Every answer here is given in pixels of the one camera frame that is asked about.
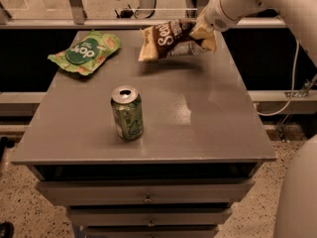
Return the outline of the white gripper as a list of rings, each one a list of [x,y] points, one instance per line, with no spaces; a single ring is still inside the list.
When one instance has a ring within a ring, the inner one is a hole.
[[[207,51],[217,50],[213,31],[225,32],[236,26],[242,18],[243,0],[210,0],[196,19],[189,36],[194,40],[204,39],[201,47]]]

